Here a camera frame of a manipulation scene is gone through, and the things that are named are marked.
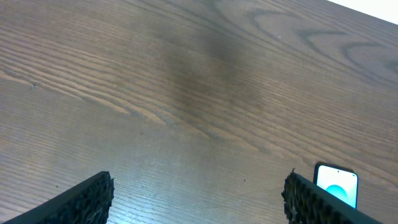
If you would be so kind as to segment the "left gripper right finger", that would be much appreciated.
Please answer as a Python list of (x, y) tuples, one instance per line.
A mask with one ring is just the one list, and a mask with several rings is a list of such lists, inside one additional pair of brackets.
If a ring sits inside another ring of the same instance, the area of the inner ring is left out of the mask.
[(281, 193), (289, 223), (381, 224), (292, 171)]

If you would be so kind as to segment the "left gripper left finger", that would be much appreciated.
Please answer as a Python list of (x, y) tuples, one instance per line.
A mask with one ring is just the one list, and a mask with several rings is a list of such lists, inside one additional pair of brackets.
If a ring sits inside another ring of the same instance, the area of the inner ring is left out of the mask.
[(4, 224), (106, 224), (113, 198), (114, 179), (101, 171)]

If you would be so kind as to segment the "blue Galaxy smartphone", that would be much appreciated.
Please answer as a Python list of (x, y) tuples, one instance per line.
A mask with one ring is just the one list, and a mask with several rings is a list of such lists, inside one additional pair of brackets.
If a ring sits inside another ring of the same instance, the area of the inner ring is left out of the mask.
[(359, 178), (354, 170), (326, 162), (317, 162), (313, 183), (344, 203), (358, 208)]

